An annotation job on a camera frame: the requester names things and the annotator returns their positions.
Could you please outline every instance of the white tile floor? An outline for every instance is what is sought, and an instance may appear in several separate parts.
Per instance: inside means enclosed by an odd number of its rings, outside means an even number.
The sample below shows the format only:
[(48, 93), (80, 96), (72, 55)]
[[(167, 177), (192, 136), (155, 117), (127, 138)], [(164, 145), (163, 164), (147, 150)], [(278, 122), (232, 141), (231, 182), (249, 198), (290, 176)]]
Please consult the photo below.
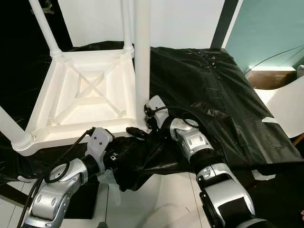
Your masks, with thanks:
[[(31, 184), (11, 182), (28, 194)], [(191, 173), (153, 175), (138, 191), (100, 184), (92, 220), (65, 219), (61, 228), (210, 228)], [(15, 228), (22, 208), (0, 200), (0, 228)]]

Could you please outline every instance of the white wall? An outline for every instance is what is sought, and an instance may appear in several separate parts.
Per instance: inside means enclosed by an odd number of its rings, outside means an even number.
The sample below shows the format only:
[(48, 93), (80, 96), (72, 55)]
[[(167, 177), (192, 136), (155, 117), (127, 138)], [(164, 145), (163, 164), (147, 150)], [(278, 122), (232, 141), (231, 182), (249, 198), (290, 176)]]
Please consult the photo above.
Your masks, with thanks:
[[(58, 0), (74, 47), (123, 40), (120, 0)], [(151, 0), (152, 47), (209, 48), (224, 0)], [(133, 0), (130, 0), (133, 28)]]

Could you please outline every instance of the teal wall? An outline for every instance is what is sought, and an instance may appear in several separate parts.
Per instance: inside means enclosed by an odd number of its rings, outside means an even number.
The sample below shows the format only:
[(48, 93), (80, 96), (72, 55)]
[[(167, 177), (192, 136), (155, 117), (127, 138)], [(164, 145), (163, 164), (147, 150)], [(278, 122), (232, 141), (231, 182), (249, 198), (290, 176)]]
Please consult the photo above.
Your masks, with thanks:
[[(304, 0), (244, 0), (226, 50), (245, 71), (269, 56), (302, 44)], [(264, 66), (299, 64), (304, 64), (304, 48), (270, 59)]]

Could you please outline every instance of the black garbage bag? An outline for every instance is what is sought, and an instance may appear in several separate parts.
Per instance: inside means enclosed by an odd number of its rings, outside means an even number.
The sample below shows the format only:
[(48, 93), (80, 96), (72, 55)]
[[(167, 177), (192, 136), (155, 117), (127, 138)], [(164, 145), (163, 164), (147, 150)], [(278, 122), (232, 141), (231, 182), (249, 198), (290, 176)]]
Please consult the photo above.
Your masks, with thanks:
[[(119, 49), (122, 46), (122, 42), (107, 41), (74, 48), (72, 51)], [(15, 120), (20, 120), (19, 124), (23, 127), (30, 117), (39, 91), (37, 88), (42, 85), (49, 61), (37, 60), (32, 66), (25, 75), (23, 72), (24, 77), (32, 76), (35, 72), (32, 84), (23, 82), (22, 88), (26, 88), (26, 91), (15, 91), (11, 95), (6, 93), (0, 97), (0, 105), (9, 109), (9, 114)], [(14, 73), (18, 75), (20, 71), (16, 69)], [(166, 105), (180, 106), (195, 112), (203, 124), (203, 133), (216, 152), (233, 169), (303, 161), (279, 125), (261, 121), (266, 116), (272, 117), (270, 112), (242, 76), (233, 58), (224, 50), (151, 48), (150, 97), (154, 95), (159, 95)], [(17, 98), (26, 101), (21, 105), (26, 106), (26, 109), (16, 105), (10, 107), (13, 104), (11, 101)], [(183, 113), (176, 110), (169, 110), (169, 113), (173, 117), (183, 116)], [(15, 180), (19, 175), (29, 178), (38, 176), (67, 148), (47, 148), (32, 156), (22, 157), (12, 150), (10, 143), (2, 135), (0, 182)], [(85, 144), (78, 145), (69, 158), (80, 157), (85, 150)], [(156, 151), (159, 157), (153, 157), (147, 169), (144, 159), (136, 161), (137, 167), (140, 167), (140, 172), (136, 172), (139, 181), (127, 188), (139, 188), (146, 177), (153, 173), (189, 171), (188, 164), (180, 153), (171, 150), (166, 151), (163, 156), (161, 150)]]

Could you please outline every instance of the white plastic stool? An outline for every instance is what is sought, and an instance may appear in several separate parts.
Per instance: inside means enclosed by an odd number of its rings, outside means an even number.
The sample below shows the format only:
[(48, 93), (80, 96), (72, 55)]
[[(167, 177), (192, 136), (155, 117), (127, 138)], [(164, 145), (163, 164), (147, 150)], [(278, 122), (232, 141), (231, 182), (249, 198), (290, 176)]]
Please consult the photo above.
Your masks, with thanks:
[(136, 1), (135, 72), (132, 64), (129, 1), (121, 0), (124, 47), (121, 50), (62, 52), (38, 0), (29, 0), (47, 41), (52, 62), (25, 131), (0, 108), (0, 130), (23, 156), (69, 145), (85, 130), (128, 126), (145, 128), (143, 106), (149, 100), (150, 6)]

